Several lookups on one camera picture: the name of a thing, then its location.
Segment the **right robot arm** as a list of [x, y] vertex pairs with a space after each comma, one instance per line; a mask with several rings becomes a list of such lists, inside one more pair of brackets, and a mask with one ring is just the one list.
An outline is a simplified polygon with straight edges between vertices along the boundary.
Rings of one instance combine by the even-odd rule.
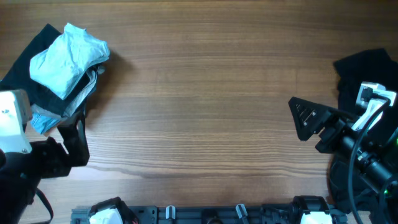
[[395, 134], [377, 143], [372, 131], [380, 131], [380, 123], [393, 105], [393, 100], [377, 93], [362, 96], [365, 113], [353, 116], [329, 106], [293, 97], [289, 101], [298, 138], [307, 141], [314, 134], [320, 141], [315, 146], [322, 154], [336, 154], [347, 165], [339, 175], [346, 181], [347, 201], [356, 221], [361, 222], [359, 195], [354, 194], [358, 177], [376, 194], [375, 221], [397, 223], [397, 145]]

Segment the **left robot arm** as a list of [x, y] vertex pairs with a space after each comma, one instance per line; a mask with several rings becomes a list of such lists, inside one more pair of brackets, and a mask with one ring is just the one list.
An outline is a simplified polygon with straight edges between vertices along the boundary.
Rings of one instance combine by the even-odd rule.
[[77, 111], [57, 127], [63, 144], [49, 137], [44, 141], [29, 142], [28, 153], [1, 153], [1, 223], [18, 223], [26, 207], [37, 196], [50, 218], [53, 209], [38, 188], [42, 179], [66, 177], [73, 167], [87, 165], [90, 153], [85, 134], [85, 110]]

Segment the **light blue t-shirt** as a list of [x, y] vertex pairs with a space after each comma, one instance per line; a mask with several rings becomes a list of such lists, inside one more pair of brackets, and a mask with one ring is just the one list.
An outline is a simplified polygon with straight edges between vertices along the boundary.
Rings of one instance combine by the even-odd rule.
[[64, 100], [88, 68], [105, 62], [109, 56], [110, 49], [106, 41], [68, 23], [63, 34], [47, 49], [31, 58], [29, 74], [32, 80]]

